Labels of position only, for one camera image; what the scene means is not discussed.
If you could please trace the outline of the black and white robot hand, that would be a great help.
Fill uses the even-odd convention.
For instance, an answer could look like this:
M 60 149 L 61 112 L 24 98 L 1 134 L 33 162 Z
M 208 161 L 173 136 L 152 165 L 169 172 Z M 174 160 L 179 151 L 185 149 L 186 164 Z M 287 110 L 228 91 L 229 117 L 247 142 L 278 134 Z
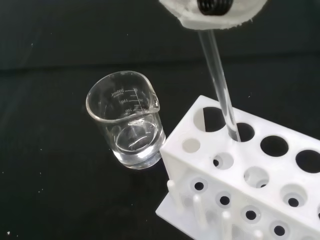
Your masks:
M 266 0 L 161 0 L 181 25 L 191 30 L 230 29 L 252 20 Z

